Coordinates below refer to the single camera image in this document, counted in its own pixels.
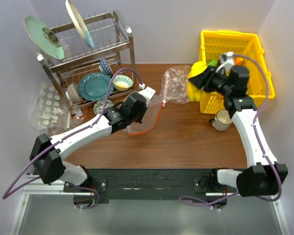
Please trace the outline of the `yellow toy banana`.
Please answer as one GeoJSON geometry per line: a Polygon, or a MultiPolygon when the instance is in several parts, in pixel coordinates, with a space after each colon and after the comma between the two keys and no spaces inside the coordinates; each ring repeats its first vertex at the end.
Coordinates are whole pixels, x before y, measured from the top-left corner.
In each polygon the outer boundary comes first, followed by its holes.
{"type": "MultiPolygon", "coordinates": [[[[198,61],[191,66],[190,73],[188,75],[188,80],[191,77],[199,75],[207,68],[206,63],[203,61],[198,61]]],[[[203,91],[196,88],[191,82],[187,82],[187,96],[191,102],[200,102],[203,95],[203,91]]]]}

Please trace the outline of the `clear zip top bag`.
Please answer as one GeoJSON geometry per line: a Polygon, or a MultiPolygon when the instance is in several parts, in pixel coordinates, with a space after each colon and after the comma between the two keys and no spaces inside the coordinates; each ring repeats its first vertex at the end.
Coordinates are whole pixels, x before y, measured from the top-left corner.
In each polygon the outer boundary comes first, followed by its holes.
{"type": "Polygon", "coordinates": [[[141,135],[154,128],[160,118],[163,107],[163,99],[158,95],[154,95],[146,110],[142,123],[134,122],[127,126],[123,131],[129,136],[141,135]]]}

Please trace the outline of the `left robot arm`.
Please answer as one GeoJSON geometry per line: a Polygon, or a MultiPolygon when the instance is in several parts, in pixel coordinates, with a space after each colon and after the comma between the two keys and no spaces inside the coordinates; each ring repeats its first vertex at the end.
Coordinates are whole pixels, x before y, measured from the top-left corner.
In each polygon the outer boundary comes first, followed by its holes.
{"type": "Polygon", "coordinates": [[[146,88],[130,94],[124,102],[106,108],[92,120],[63,134],[47,137],[41,134],[35,140],[30,160],[44,184],[56,180],[73,183],[80,192],[87,192],[92,180],[82,166],[65,159],[90,142],[123,130],[133,122],[141,123],[154,90],[146,88]]]}

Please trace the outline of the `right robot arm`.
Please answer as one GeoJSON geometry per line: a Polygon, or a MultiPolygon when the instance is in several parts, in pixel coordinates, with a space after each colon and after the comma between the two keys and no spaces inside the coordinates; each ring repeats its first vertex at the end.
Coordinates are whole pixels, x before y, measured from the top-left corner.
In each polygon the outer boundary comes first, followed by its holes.
{"type": "Polygon", "coordinates": [[[244,66],[233,66],[226,75],[208,66],[198,75],[190,76],[188,81],[200,90],[223,95],[224,107],[240,134],[246,154],[247,169],[217,170],[208,181],[210,190],[220,192],[230,186],[242,197],[270,200],[275,196],[279,199],[288,169],[285,164],[279,164],[271,152],[260,127],[259,110],[246,93],[249,70],[244,66]]]}

